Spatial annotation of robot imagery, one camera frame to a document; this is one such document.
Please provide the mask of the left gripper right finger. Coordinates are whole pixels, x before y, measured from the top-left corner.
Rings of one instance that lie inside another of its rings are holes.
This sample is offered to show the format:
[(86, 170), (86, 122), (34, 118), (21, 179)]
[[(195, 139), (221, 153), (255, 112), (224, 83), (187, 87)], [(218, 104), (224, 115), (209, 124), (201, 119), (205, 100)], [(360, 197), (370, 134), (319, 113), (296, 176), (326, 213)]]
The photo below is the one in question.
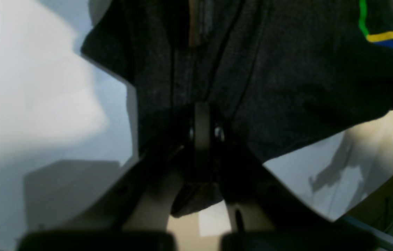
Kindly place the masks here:
[(203, 105), (203, 179), (219, 188), (235, 232), (334, 228), (264, 167), (211, 104)]

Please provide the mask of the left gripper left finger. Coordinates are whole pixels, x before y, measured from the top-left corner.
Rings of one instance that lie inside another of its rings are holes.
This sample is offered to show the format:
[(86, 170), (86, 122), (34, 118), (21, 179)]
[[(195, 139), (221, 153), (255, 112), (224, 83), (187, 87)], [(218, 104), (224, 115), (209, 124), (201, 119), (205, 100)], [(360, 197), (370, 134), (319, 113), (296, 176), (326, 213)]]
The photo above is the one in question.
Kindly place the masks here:
[(190, 105), (102, 197), (59, 229), (164, 231), (176, 197), (199, 179), (202, 163), (203, 105)]

